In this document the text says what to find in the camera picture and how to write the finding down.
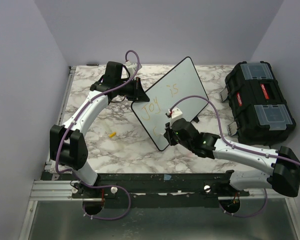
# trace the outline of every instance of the gray wall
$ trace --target gray wall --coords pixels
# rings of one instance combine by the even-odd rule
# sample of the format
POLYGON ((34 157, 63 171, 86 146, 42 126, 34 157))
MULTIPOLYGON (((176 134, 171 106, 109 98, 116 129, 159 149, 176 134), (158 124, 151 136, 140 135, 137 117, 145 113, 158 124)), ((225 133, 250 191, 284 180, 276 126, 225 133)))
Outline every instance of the gray wall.
POLYGON ((67 66, 32 0, 0 0, 0 240, 19 237, 67 66))
MULTIPOLYGON (((300 0, 285 0, 255 50, 253 61, 268 61, 297 128, 286 141, 300 159, 300 0)), ((296 199, 300 213, 300 191, 296 199)))
POLYGON ((282 0, 34 0, 71 65, 249 60, 282 0))

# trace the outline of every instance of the whiteboard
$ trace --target whiteboard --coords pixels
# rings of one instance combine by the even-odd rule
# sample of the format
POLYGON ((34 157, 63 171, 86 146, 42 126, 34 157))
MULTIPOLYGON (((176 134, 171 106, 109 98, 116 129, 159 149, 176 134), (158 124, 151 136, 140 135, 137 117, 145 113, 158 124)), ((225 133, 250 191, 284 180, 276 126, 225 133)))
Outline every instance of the whiteboard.
MULTIPOLYGON (((166 116, 168 109, 178 100, 190 95, 208 98, 190 57, 179 62, 145 92, 150 102, 133 102, 131 109, 160 151, 169 145, 163 135, 166 123, 170 121, 166 116)), ((183 118, 190 122, 207 104, 201 98, 189 98, 180 102, 178 108, 182 111, 183 118)))

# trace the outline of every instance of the marble tabletop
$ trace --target marble tabletop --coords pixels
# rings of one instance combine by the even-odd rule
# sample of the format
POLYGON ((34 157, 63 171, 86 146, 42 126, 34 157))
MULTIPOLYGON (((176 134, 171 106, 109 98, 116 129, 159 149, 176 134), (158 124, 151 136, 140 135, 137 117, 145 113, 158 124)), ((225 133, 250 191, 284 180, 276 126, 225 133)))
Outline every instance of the marble tabletop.
MULTIPOLYGON (((146 90, 172 65, 143 65, 137 76, 146 90)), ((228 103, 221 103, 219 92, 225 87, 225 77, 233 65, 196 65, 209 99, 219 111, 223 133, 233 121, 228 103)), ((63 121, 68 120, 84 102, 90 86, 105 72, 105 65, 77 66, 65 108, 63 121)), ((111 103, 89 128, 85 142, 89 151, 88 162, 98 173, 223 173, 226 170, 245 171, 250 167, 222 159, 200 158, 181 145, 169 146, 159 151, 131 110, 131 102, 111 103)), ((199 123, 193 123, 200 132, 218 134, 215 112, 207 106, 199 115, 199 123)), ((51 170, 55 173, 55 162, 51 170)))

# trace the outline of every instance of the black toolbox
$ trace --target black toolbox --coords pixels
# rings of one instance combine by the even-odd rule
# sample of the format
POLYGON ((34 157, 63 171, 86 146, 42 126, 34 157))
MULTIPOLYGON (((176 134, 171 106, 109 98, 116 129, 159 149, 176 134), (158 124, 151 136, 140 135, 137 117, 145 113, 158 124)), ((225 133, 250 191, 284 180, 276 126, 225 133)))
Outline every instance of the black toolbox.
POLYGON ((231 135, 247 145, 270 146, 287 139, 295 129, 287 101, 268 62, 240 62, 225 78, 221 99, 228 98, 234 122, 231 135))

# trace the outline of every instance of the purple cable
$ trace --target purple cable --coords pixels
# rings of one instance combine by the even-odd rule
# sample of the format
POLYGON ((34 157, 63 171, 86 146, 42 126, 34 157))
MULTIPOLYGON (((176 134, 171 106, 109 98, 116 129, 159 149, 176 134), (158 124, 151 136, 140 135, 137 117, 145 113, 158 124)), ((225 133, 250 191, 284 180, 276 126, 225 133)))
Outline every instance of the purple cable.
MULTIPOLYGON (((182 99, 180 99, 179 101, 177 101, 171 108, 170 108, 170 111, 172 111, 172 109, 174 109, 179 103, 181 103, 182 101, 186 100, 186 99, 190 99, 190 98, 199 98, 199 99, 203 99, 205 101, 207 101, 211 106, 212 108, 214 109, 215 111, 215 115, 216 115, 216 119, 217 119, 217 122, 218 122, 218 127, 219 127, 219 132, 220 132, 220 136, 221 136, 221 139, 226 143, 228 144, 230 147, 232 148, 235 148, 235 149, 238 149, 238 150, 241 150, 241 151, 244 151, 244 152, 247 152, 247 153, 251 153, 251 154, 256 154, 256 155, 260 155, 260 156, 265 156, 267 157, 267 155, 265 153, 261 153, 261 152, 258 152, 258 151, 253 151, 253 150, 250 150, 250 149, 246 149, 246 148, 243 148, 243 147, 239 147, 237 145, 234 145, 234 144, 231 144, 230 142, 228 142, 225 137, 224 137, 224 134, 222 132, 222 127, 221 127, 221 121, 220 121, 220 116, 219 116, 219 113, 218 113, 218 110, 216 109, 215 105, 207 98, 203 97, 203 96, 199 96, 199 95, 191 95, 191 96, 186 96, 182 99)), ((293 163, 295 165, 298 165, 300 166, 300 162, 297 162, 297 161, 294 161, 292 159, 289 159, 287 157, 284 157, 284 156, 276 156, 276 155, 272 155, 272 154, 269 154, 268 157, 271 157, 271 158, 276 158, 276 159, 281 159, 281 160, 285 160, 287 162, 290 162, 290 163, 293 163)), ((231 213, 228 212, 228 214, 232 215, 232 216, 235 216, 235 217, 239 217, 239 218, 249 218, 249 217, 254 217, 260 213, 263 212, 263 210, 266 208, 267 206, 267 203, 268 203, 268 194, 267 194, 267 191, 266 189, 264 189, 264 193, 265 193, 265 202, 264 202, 264 205, 262 206, 262 208, 256 212, 256 213, 253 213, 251 215, 247 215, 247 216, 237 216, 237 215, 232 215, 231 213)))
MULTIPOLYGON (((117 86, 117 87, 111 88, 111 89, 109 89, 109 90, 107 90, 107 91, 104 91, 104 92, 102 92, 102 93, 100 93, 100 94, 94 96, 93 98, 91 98, 91 101, 88 101, 88 102, 81 108, 81 110, 78 112, 78 114, 74 117, 73 122, 76 122, 76 121, 78 120, 78 118, 79 118, 79 117, 81 116, 81 114, 85 111, 85 109, 86 109, 86 108, 87 108, 87 107, 88 107, 95 99, 99 98, 99 97, 102 96, 102 95, 106 95, 106 94, 108 94, 108 93, 110 93, 110 92, 116 91, 116 90, 118 90, 118 89, 124 87, 125 85, 127 85, 129 82, 131 82, 131 81, 135 78, 135 76, 137 75, 137 73, 138 73, 138 71, 139 71, 139 69, 140 69, 140 59, 139 59, 138 54, 137 54, 135 51, 129 50, 129 51, 127 51, 126 54, 125 54, 125 60, 126 60, 126 61, 127 61, 127 57, 128 57, 128 54, 129 54, 129 53, 133 53, 133 54, 136 56, 137 67, 136 67, 135 73, 134 73, 134 74, 130 77, 130 79, 127 80, 125 83, 123 83, 123 84, 121 84, 121 85, 119 85, 119 86, 117 86)), ((62 149, 63 143, 64 143, 64 141, 65 141, 65 139, 66 139, 66 137, 67 137, 67 135, 68 135, 70 129, 74 126, 74 123, 73 123, 73 122, 72 122, 72 123, 69 125, 69 127, 65 130, 65 132, 64 132, 64 134, 63 134, 63 136, 62 136, 62 138, 61 138, 61 141, 60 141, 60 144, 59 144, 58 151, 57 151, 57 153, 56 153, 56 158, 55 158, 55 171, 56 171, 58 174, 63 174, 63 173, 65 173, 65 172, 70 172, 70 171, 72 171, 71 169, 65 169, 65 170, 60 171, 60 170, 59 170, 59 158, 60 158, 60 153, 61 153, 61 149, 62 149)), ((117 217, 109 217, 109 218, 106 218, 106 217, 98 217, 98 216, 92 216, 94 219, 99 219, 99 220, 117 220, 117 219, 120 219, 120 218, 124 217, 124 216, 129 212, 130 207, 131 207, 131 198, 130 198, 129 192, 128 192, 125 188, 123 188, 122 186, 116 186, 116 185, 91 186, 91 185, 86 184, 86 183, 83 182, 83 181, 81 181, 81 183, 82 183, 83 185, 85 185, 86 187, 91 188, 91 189, 103 189, 103 188, 116 187, 116 188, 122 189, 122 190, 127 194, 127 196, 128 196, 128 201, 129 201, 128 207, 127 207, 126 211, 125 211, 123 214, 121 214, 120 216, 117 216, 117 217)))
POLYGON ((219 203, 219 207, 223 210, 223 212, 224 212, 225 214, 230 215, 230 216, 232 216, 232 217, 236 217, 236 218, 242 218, 242 219, 245 219, 245 218, 251 218, 251 217, 257 216, 258 214, 262 213, 262 212, 266 209, 266 206, 267 206, 267 204, 268 204, 268 194, 267 194, 267 191, 266 191, 265 188, 264 188, 263 190, 264 190, 264 196, 265 196, 264 204, 263 204, 262 208, 261 208, 259 211, 255 212, 255 213, 253 213, 253 214, 250 214, 250 215, 235 215, 235 214, 233 214, 233 213, 227 212, 227 211, 221 206, 220 203, 219 203))

